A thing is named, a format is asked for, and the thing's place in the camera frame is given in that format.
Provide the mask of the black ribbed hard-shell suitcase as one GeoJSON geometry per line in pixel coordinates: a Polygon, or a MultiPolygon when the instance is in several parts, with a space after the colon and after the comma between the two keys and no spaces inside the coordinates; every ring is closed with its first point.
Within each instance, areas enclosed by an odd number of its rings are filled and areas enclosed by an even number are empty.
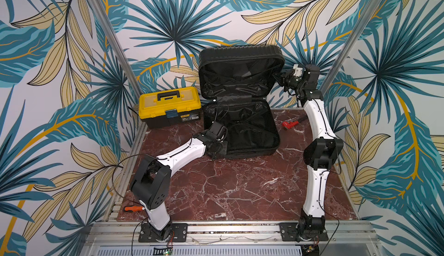
{"type": "Polygon", "coordinates": [[[278,46],[207,48],[200,52],[200,92],[204,131],[214,121],[228,129],[226,159],[271,155],[281,143],[266,100],[275,85],[274,74],[284,67],[278,46]]]}

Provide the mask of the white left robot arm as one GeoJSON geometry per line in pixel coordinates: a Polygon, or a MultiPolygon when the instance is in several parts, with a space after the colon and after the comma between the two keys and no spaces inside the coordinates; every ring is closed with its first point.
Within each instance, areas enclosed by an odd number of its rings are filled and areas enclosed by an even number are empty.
{"type": "Polygon", "coordinates": [[[205,154],[214,157],[224,148],[228,133],[218,135],[208,130],[195,134],[184,145],[156,158],[145,156],[130,184],[130,190],[148,214],[151,227],[163,233],[171,228],[165,200],[171,177],[190,162],[205,154]]]}

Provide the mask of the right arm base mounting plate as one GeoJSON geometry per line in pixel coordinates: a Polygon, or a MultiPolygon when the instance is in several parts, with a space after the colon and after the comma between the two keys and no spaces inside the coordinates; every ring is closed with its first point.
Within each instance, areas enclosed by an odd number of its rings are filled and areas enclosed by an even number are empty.
{"type": "Polygon", "coordinates": [[[298,222],[279,223],[279,232],[284,242],[328,241],[327,231],[322,225],[299,225],[298,222]]]}

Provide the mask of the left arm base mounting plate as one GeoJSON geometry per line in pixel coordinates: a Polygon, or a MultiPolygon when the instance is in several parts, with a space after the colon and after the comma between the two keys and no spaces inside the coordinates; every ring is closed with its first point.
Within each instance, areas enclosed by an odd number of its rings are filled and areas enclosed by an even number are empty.
{"type": "Polygon", "coordinates": [[[139,233],[139,243],[167,242],[184,243],[187,239],[188,224],[168,223],[162,230],[157,230],[150,223],[145,223],[139,233]]]}

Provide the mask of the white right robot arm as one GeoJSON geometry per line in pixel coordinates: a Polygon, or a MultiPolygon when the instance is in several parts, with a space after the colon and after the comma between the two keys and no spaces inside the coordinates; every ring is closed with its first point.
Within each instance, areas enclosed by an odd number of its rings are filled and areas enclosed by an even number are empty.
{"type": "Polygon", "coordinates": [[[294,229],[282,224],[281,233],[288,241],[326,241],[324,199],[328,176],[343,148],[328,122],[323,95],[317,89],[320,71],[316,66],[294,66],[275,76],[285,91],[292,89],[307,115],[313,141],[304,150],[308,186],[299,221],[294,229]]]}

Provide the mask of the yellow and black toolbox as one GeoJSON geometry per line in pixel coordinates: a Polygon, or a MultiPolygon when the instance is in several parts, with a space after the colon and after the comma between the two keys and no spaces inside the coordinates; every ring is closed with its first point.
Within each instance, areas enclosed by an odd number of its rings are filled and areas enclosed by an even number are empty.
{"type": "Polygon", "coordinates": [[[139,98],[139,118],[150,129],[201,119],[201,100],[195,87],[143,94],[139,98]]]}

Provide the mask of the right aluminium corner post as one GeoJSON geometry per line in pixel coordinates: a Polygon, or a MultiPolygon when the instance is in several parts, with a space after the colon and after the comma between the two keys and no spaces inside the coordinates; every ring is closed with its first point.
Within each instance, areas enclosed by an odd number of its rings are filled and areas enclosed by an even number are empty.
{"type": "Polygon", "coordinates": [[[377,11],[381,1],[382,0],[369,0],[368,6],[364,8],[363,15],[357,20],[353,30],[350,32],[350,36],[346,40],[341,52],[339,53],[320,87],[322,96],[326,95],[329,86],[332,84],[333,80],[338,74],[340,67],[343,65],[344,60],[348,56],[348,53],[363,33],[366,25],[371,21],[372,16],[377,11]]]}

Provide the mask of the aluminium corner post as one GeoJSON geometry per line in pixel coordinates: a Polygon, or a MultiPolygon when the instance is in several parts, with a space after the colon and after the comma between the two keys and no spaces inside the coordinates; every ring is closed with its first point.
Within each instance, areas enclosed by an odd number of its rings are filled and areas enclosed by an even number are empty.
{"type": "Polygon", "coordinates": [[[124,54],[123,49],[118,41],[116,33],[111,25],[111,21],[106,14],[105,8],[102,6],[100,0],[88,0],[93,12],[96,14],[96,18],[100,23],[102,29],[104,30],[105,36],[108,38],[109,44],[114,51],[115,56],[117,57],[120,65],[124,71],[124,74],[127,76],[127,79],[130,85],[133,87],[134,92],[137,96],[142,95],[141,88],[136,81],[136,76],[131,68],[131,65],[124,54]]]}
{"type": "Polygon", "coordinates": [[[332,84],[333,80],[338,74],[340,67],[343,65],[344,60],[348,56],[348,53],[363,33],[366,25],[371,21],[372,16],[377,11],[381,1],[382,0],[369,0],[368,6],[364,8],[363,15],[357,20],[353,30],[350,32],[350,36],[346,40],[341,52],[339,53],[320,87],[322,96],[326,95],[329,86],[332,84]]]}

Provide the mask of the orange handled screwdriver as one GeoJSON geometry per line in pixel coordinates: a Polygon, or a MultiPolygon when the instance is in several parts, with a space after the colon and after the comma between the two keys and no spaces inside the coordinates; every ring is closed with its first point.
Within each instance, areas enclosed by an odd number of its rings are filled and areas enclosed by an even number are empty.
{"type": "Polygon", "coordinates": [[[145,210],[145,208],[143,206],[126,206],[124,208],[124,212],[126,212],[126,213],[141,212],[144,210],[145,210]]]}

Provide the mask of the aluminium front frame rail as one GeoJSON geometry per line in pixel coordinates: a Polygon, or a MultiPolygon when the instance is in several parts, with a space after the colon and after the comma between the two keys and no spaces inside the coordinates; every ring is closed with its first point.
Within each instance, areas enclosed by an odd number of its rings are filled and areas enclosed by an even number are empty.
{"type": "MultiPolygon", "coordinates": [[[[328,240],[295,241],[284,221],[182,221],[170,243],[173,256],[302,256],[308,247],[323,256],[377,256],[378,237],[368,221],[327,221],[328,240]]],[[[83,256],[160,256],[167,242],[153,241],[137,222],[99,222],[83,256]]]]}

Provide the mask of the left aluminium corner post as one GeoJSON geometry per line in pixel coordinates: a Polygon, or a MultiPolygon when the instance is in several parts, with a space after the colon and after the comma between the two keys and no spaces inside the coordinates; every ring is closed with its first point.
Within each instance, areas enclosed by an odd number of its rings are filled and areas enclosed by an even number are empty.
{"type": "Polygon", "coordinates": [[[136,81],[136,76],[131,68],[131,65],[124,54],[123,49],[118,41],[116,33],[111,25],[111,21],[106,14],[105,8],[102,6],[100,0],[88,0],[93,12],[96,14],[96,18],[100,23],[102,29],[104,30],[105,36],[108,38],[109,44],[114,51],[115,56],[117,57],[120,65],[124,71],[124,74],[127,76],[127,79],[130,85],[133,87],[134,92],[137,96],[142,95],[141,88],[136,81]]]}

